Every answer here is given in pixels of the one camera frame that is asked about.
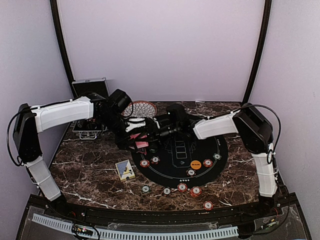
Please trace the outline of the red playing card deck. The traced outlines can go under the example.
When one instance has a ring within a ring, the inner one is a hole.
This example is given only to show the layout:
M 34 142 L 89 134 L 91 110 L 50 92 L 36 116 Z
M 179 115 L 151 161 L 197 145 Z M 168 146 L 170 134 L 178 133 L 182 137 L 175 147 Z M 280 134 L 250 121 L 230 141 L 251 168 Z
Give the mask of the red playing card deck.
M 129 150 L 146 154 L 147 147 L 149 146 L 149 143 L 146 140 L 143 140 L 146 137 L 146 135 L 142 135 L 141 133 L 131 135 Z

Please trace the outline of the red chip mat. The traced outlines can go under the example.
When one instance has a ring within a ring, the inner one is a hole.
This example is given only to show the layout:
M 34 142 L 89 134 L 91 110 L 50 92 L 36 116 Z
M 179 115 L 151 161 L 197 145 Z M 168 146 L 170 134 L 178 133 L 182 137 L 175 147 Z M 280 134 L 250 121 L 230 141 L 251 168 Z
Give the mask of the red chip mat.
M 146 159 L 141 160 L 139 164 L 142 168 L 148 168 L 150 166 L 150 162 Z
M 212 165 L 213 165 L 213 161 L 211 159 L 207 158 L 203 161 L 203 166 L 206 168 L 210 168 Z

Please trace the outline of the black chip mat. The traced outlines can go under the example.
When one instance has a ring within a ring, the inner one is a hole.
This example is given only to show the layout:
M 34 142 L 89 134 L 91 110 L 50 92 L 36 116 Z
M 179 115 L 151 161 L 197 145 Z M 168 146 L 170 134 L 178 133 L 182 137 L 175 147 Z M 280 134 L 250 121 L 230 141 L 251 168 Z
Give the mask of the black chip mat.
M 195 176 L 196 175 L 196 171 L 192 168 L 188 169 L 186 171 L 186 174 L 189 176 L 189 177 L 192 177 L 192 176 Z
M 157 165 L 160 162 L 160 158 L 158 156 L 153 156 L 150 160 L 152 164 Z

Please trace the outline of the orange big blind button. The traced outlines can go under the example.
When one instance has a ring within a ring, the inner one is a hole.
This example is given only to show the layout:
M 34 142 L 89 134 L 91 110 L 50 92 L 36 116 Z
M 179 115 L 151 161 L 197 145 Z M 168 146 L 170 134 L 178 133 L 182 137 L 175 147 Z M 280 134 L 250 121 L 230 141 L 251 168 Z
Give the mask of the orange big blind button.
M 199 170 L 201 167 L 202 167 L 202 163 L 198 160 L 193 160 L 191 163 L 190 163 L 190 167 L 193 169 L 193 170 Z

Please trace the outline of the black chip mat front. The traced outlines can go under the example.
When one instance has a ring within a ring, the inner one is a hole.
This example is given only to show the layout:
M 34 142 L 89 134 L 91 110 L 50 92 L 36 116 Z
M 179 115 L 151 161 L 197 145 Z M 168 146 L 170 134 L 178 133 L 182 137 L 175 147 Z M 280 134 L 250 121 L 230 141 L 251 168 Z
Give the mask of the black chip mat front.
M 196 171 L 192 168 L 188 169 L 186 171 L 186 174 L 189 176 L 189 177 L 192 177 L 192 176 L 195 176 L 196 175 Z

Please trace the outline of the green chip mat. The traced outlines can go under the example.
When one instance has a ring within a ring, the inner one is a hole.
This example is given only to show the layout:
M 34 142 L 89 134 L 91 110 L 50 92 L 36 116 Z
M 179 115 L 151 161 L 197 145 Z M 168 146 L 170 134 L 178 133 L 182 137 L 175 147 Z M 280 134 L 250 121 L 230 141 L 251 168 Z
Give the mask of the green chip mat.
M 218 161 L 218 160 L 220 160 L 222 158 L 222 156 L 219 153 L 215 153 L 213 155 L 213 158 Z

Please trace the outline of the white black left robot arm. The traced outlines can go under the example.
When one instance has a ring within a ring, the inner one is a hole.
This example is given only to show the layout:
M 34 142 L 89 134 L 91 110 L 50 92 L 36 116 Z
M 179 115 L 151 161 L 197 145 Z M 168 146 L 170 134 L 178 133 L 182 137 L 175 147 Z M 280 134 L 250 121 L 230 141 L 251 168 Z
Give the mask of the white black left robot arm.
M 96 118 L 117 136 L 128 137 L 131 131 L 144 127 L 144 118 L 124 117 L 122 112 L 131 103 L 126 92 L 117 89 L 105 98 L 96 92 L 74 99 L 45 105 L 22 104 L 9 121 L 7 130 L 12 130 L 12 138 L 17 157 L 12 162 L 26 167 L 33 184 L 51 203 L 51 210 L 60 218 L 67 218 L 70 206 L 62 199 L 62 192 L 44 161 L 39 134 L 49 129 L 79 120 Z

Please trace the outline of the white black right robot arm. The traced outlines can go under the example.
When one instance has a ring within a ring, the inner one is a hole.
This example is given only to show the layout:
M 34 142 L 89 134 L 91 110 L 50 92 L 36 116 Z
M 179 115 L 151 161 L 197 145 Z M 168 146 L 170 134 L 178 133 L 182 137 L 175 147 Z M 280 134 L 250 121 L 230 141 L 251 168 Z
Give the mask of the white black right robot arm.
M 258 110 L 259 108 L 259 104 L 246 103 L 228 113 L 192 120 L 182 105 L 174 104 L 173 111 L 168 111 L 165 115 L 169 122 L 160 123 L 157 118 L 153 118 L 151 123 L 146 124 L 147 132 L 157 141 L 177 134 L 193 136 L 198 140 L 238 134 L 254 159 L 259 195 L 265 197 L 255 205 L 255 213 L 260 217 L 266 217 L 275 208 L 271 198 L 278 188 L 278 173 L 274 158 L 278 140 L 273 138 L 272 124 Z

